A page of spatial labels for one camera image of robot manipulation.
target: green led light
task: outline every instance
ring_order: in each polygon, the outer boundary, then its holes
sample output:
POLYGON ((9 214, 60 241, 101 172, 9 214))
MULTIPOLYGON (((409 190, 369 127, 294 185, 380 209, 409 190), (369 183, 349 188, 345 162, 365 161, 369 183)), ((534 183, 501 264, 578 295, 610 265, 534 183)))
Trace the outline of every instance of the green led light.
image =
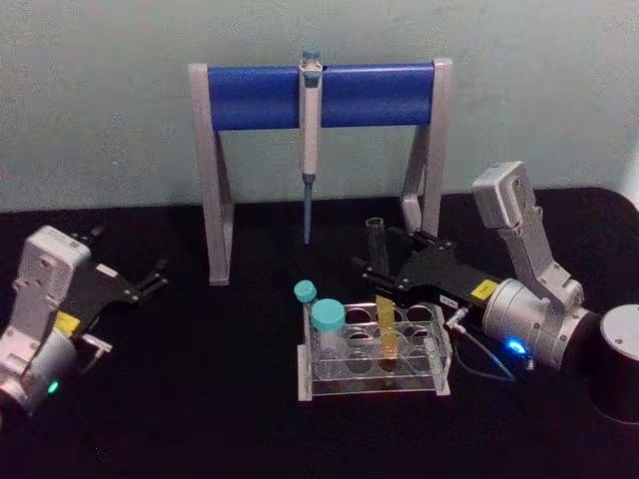
POLYGON ((53 381, 50 385, 49 385, 49 394, 53 394, 54 392, 56 392, 58 389, 60 388, 60 383, 58 381, 53 381))

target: gray wall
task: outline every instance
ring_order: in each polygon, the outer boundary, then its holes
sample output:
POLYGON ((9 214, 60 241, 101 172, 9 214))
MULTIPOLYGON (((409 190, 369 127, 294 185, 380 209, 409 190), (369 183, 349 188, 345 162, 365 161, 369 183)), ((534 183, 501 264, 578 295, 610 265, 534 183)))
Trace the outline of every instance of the gray wall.
MULTIPOLYGON (((536 186, 625 179, 634 194, 633 0, 5 0, 0 13, 1 210, 198 202, 187 64, 293 64, 304 46, 326 63, 451 57, 449 191, 522 160, 536 186)), ((224 142, 239 201, 300 197, 296 132, 224 142)), ((396 194, 409 146, 403 128, 326 131, 318 196, 396 194)))

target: teal cap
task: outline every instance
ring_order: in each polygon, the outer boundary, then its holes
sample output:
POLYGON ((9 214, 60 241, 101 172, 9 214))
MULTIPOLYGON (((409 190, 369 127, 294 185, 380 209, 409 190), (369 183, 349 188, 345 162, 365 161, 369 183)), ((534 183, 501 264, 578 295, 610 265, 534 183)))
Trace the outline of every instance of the teal cap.
POLYGON ((316 286, 308 279, 303 279, 296 284, 296 287, 293 288, 293 292, 296 294, 296 298, 299 302, 311 302, 318 295, 316 286))
POLYGON ((335 299, 320 299, 311 308, 311 322, 319 332, 337 331, 344 325, 346 310, 335 299))

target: black tabletop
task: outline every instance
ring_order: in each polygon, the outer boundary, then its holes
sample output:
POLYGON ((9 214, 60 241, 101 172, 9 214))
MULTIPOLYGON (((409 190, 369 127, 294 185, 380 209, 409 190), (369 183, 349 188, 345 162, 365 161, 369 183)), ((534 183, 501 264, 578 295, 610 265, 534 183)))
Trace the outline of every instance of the black tabletop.
MULTIPOLYGON (((605 312, 639 302, 632 206, 601 190, 538 198, 555 257, 584 284, 586 306, 605 312)), ((449 397, 298 403, 302 320, 293 285, 309 278, 321 296, 371 300, 350 265, 351 256, 366 256, 363 222, 381 216, 400 226, 397 199, 317 202, 314 216, 304 246, 300 204, 238 206, 226 287, 208 286, 201 208, 0 216, 3 321, 23 241, 41 225, 70 233, 104 224, 96 260, 135 280, 162 256, 170 280, 138 309, 104 314, 95 333, 113 352, 82 380, 63 383, 27 429, 0 439, 0 477, 639 475, 639 427, 606 419, 583 380, 542 366, 502 384, 453 364, 449 397)), ((513 275, 471 196, 444 198, 440 235, 473 266, 513 275)), ((471 349, 464 352, 481 360, 471 349)))

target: yellow label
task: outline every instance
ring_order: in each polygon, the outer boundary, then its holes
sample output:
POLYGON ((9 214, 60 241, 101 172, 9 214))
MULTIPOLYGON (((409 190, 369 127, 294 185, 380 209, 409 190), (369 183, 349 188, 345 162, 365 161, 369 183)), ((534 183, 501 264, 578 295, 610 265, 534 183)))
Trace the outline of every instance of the yellow label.
POLYGON ((491 281, 490 279, 485 279, 484 281, 481 282, 481 284, 478 287, 476 287, 472 291, 471 294, 475 296, 476 298, 484 301, 488 299, 491 294, 494 293, 494 291, 497 289, 498 286, 499 284, 497 284, 495 281, 491 281))
POLYGON ((76 327, 80 324, 80 319, 66 312, 58 311, 56 315, 56 328, 60 330, 65 336, 69 337, 76 330, 76 327))

